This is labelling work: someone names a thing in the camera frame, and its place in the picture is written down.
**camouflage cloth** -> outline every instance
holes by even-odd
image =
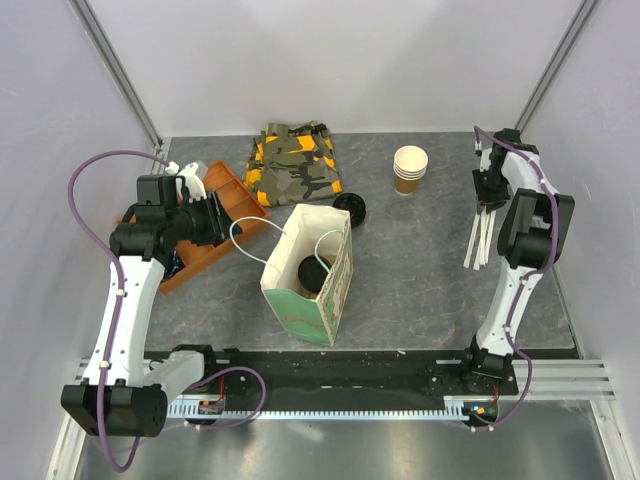
[[[329,130],[316,122],[294,129],[268,124],[254,139],[244,184],[265,207],[342,192]]]

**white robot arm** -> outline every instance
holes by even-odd
[[[219,245],[229,238],[231,219],[215,193],[204,187],[206,167],[201,162],[178,171],[175,163],[165,175],[138,178],[138,201],[109,239],[124,274],[124,289],[111,264],[107,305],[98,341],[80,385],[66,385],[61,403],[92,435],[97,429],[97,386],[107,369],[105,426],[110,436],[147,436],[160,433],[166,409],[189,385],[213,373],[210,345],[181,345],[153,371],[144,373],[143,355],[153,299],[165,267],[181,240],[196,245]],[[239,227],[234,233],[240,233]],[[116,299],[121,297],[117,329],[111,334]],[[109,341],[110,360],[104,360]]]
[[[534,145],[522,143],[519,131],[504,129],[497,132],[494,139],[496,143],[491,149],[476,151],[481,156],[480,168],[473,171],[477,217],[486,222],[509,199],[511,205],[498,237],[498,254],[502,257],[498,287],[489,313],[467,349],[468,362],[463,370],[466,383],[478,389],[504,379],[514,353],[510,339],[515,338],[531,293],[542,278],[544,267],[549,265],[554,250],[549,197],[554,198],[558,212],[554,219],[558,236],[552,263],[562,253],[575,205],[572,197],[560,194],[546,179],[542,180],[543,189],[538,150]],[[480,243],[484,241],[485,245],[480,257],[486,260],[490,235],[486,226],[483,230]],[[469,265],[469,257],[467,252],[465,266]]]

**white wall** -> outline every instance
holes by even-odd
[[[579,0],[91,0],[164,136],[516,122]]]
[[[102,319],[108,261],[66,202],[82,160],[150,151],[66,1],[10,2],[0,16],[0,465],[43,478],[73,380]],[[113,160],[80,178],[81,213],[106,238],[147,161]]]
[[[640,448],[640,3],[601,2],[525,139],[576,200],[559,262],[581,344],[601,357]]]

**paper cup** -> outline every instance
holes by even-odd
[[[393,167],[393,171],[395,173],[397,173],[398,176],[403,177],[403,178],[420,178],[420,177],[424,176],[424,173],[426,172],[426,170],[427,169],[425,168],[424,170],[421,170],[419,172],[407,173],[407,172],[403,172],[399,168],[396,168],[395,166]]]
[[[419,147],[400,148],[393,157],[393,186],[401,195],[411,195],[427,171],[429,157]]]

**orange tray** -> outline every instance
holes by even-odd
[[[264,207],[258,203],[242,181],[222,161],[209,167],[204,178],[204,187],[208,192],[215,190],[220,203],[233,220],[247,216],[269,218]],[[242,234],[236,235],[235,239],[238,243],[244,243],[269,225],[259,220],[245,220],[240,226]],[[176,252],[185,267],[166,282],[162,282],[159,290],[164,294],[175,290],[234,248],[230,240],[217,247],[211,245],[198,247],[188,241],[178,243]]]

